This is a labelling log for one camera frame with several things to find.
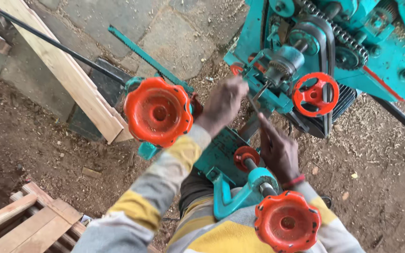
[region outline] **bracelet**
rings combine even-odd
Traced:
[[[297,186],[297,185],[301,184],[302,182],[304,182],[305,180],[306,180],[306,176],[304,174],[301,174],[299,177],[291,180],[290,182],[282,184],[282,188],[288,189],[288,188]]]

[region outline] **stone paving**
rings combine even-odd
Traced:
[[[243,0],[27,0],[61,43],[85,57],[106,58],[130,74],[155,71],[107,31],[111,24],[177,77],[195,77],[214,50],[233,38],[247,14]],[[40,58],[0,19],[13,48],[0,54],[0,77],[65,121],[74,106]],[[84,71],[90,68],[78,61]]]

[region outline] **man's hand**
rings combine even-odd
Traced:
[[[226,79],[212,90],[202,114],[195,124],[203,127],[215,137],[227,126],[240,110],[242,97],[248,93],[248,83],[241,76]]]
[[[300,175],[298,143],[278,132],[262,113],[259,113],[258,118],[262,125],[260,156],[280,184],[288,183]]]

